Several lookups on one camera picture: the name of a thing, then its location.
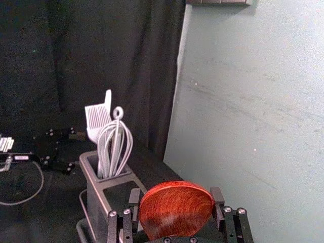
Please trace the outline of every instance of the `white cable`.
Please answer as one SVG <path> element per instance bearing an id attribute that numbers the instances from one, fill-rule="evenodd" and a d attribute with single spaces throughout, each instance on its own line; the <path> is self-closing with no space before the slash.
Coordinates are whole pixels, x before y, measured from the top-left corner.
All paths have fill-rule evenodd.
<path id="1" fill-rule="evenodd" d="M 33 199 L 34 197 L 36 197 L 39 194 L 39 192 L 41 191 L 41 189 L 43 188 L 43 185 L 44 185 L 44 174 L 42 172 L 41 167 L 35 161 L 33 161 L 32 163 L 34 165 L 36 165 L 37 169 L 39 170 L 40 176 L 42 178 L 42 183 L 40 184 L 40 187 L 37 190 L 37 192 L 33 196 L 30 196 L 29 198 L 24 199 L 22 201 L 18 201 L 18 202 L 9 203 L 9 202 L 2 202 L 2 201 L 0 201 L 0 205 L 3 205 L 3 206 L 15 206 L 15 205 L 23 204 L 23 203 L 25 203 L 25 202 Z"/>
<path id="2" fill-rule="evenodd" d="M 133 136 L 127 126 L 121 121 L 124 111 L 116 107 L 113 111 L 115 120 L 105 125 L 98 137 L 98 171 L 99 178 L 112 178 L 118 176 L 125 167 L 133 147 Z"/>

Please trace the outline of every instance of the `utensil holder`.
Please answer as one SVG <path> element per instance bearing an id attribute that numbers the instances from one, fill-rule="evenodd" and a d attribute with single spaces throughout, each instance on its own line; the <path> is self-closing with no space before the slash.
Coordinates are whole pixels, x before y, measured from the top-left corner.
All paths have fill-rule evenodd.
<path id="1" fill-rule="evenodd" d="M 97 177 L 97 151 L 80 155 L 80 166 L 87 180 L 87 189 L 80 193 L 80 202 L 88 221 L 92 237 L 97 243 L 106 243 L 108 235 L 108 214 L 115 210 L 120 215 L 128 206 L 131 190 L 140 188 L 146 193 L 146 188 L 126 165 L 122 173 L 114 178 L 100 179 Z M 87 192 L 87 207 L 82 194 Z"/>

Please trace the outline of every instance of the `dark fabric backdrop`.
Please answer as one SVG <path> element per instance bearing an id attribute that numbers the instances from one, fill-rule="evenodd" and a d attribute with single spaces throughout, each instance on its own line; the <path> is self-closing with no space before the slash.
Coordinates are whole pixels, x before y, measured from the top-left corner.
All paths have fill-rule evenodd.
<path id="1" fill-rule="evenodd" d="M 181 0 L 2 2 L 0 132 L 85 130 L 84 106 L 112 89 L 112 109 L 122 106 L 133 135 L 163 157 L 184 8 Z"/>

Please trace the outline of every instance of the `wooden spoon head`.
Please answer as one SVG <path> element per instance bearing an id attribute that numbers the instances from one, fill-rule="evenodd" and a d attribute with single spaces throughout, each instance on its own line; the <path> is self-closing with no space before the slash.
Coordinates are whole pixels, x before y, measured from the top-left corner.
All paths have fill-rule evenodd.
<path id="1" fill-rule="evenodd" d="M 196 234 L 210 217 L 213 197 L 186 181 L 170 181 L 151 188 L 140 202 L 139 219 L 150 240 Z"/>

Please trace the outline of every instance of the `screw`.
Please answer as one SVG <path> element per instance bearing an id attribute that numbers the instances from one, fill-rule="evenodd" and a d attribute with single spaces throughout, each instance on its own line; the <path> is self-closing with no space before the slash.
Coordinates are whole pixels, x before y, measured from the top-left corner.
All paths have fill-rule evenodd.
<path id="1" fill-rule="evenodd" d="M 242 209 L 242 208 L 238 209 L 237 211 L 238 211 L 239 214 L 246 214 L 247 213 L 247 211 L 245 209 Z"/>
<path id="2" fill-rule="evenodd" d="M 111 211 L 111 212 L 109 213 L 109 216 L 114 217 L 114 216 L 116 216 L 116 214 L 117 214 L 116 211 Z"/>
<path id="3" fill-rule="evenodd" d="M 125 210 L 124 210 L 124 214 L 129 214 L 130 212 L 131 212 L 130 209 L 125 209 Z"/>
<path id="4" fill-rule="evenodd" d="M 232 212 L 232 208 L 231 207 L 225 207 L 224 211 L 227 212 L 227 213 Z"/>
<path id="5" fill-rule="evenodd" d="M 163 242 L 164 243 L 171 243 L 171 239 L 169 237 L 164 238 Z"/>
<path id="6" fill-rule="evenodd" d="M 191 237 L 190 238 L 190 243 L 197 243 L 197 238 L 196 237 Z"/>

